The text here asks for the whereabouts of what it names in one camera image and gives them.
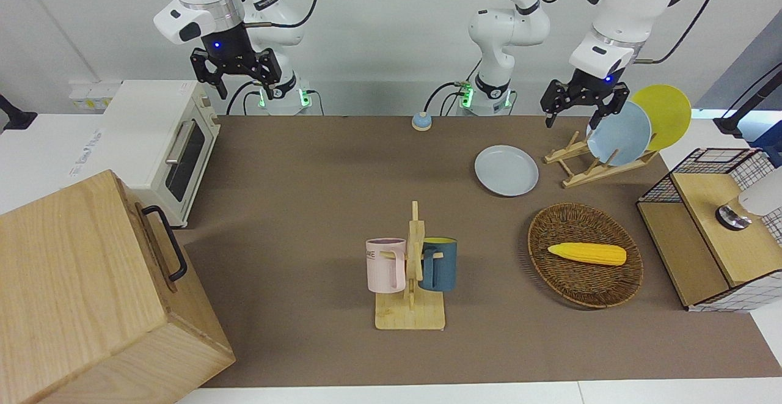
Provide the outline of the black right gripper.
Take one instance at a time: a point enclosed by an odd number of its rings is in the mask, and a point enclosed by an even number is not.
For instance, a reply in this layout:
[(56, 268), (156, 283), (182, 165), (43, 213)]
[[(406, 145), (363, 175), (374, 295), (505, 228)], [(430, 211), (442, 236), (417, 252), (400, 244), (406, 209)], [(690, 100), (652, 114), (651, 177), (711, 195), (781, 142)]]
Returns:
[[(255, 53), (242, 23), (229, 30), (207, 34), (205, 49), (193, 48), (190, 61), (198, 82), (215, 87), (221, 100), (227, 98), (222, 79), (224, 73), (253, 76), (270, 100), (273, 100), (274, 89), (282, 77), (282, 68), (274, 50)], [(213, 72), (207, 67), (207, 62), (215, 66)]]

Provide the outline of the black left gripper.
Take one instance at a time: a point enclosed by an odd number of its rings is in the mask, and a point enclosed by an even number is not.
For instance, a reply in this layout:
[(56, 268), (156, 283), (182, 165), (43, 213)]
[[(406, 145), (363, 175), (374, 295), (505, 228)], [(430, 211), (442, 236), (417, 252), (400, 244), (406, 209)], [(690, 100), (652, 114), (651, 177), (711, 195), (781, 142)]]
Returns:
[[(552, 128), (559, 112), (572, 107), (572, 101), (592, 93), (601, 93), (596, 101), (596, 128), (604, 117), (619, 114), (629, 96), (629, 88), (619, 82), (624, 69), (609, 73), (607, 76), (594, 76), (581, 69), (575, 69), (569, 84), (552, 80), (544, 95), (540, 98), (540, 107), (545, 113), (545, 126)], [(604, 98), (611, 95), (608, 104)]]

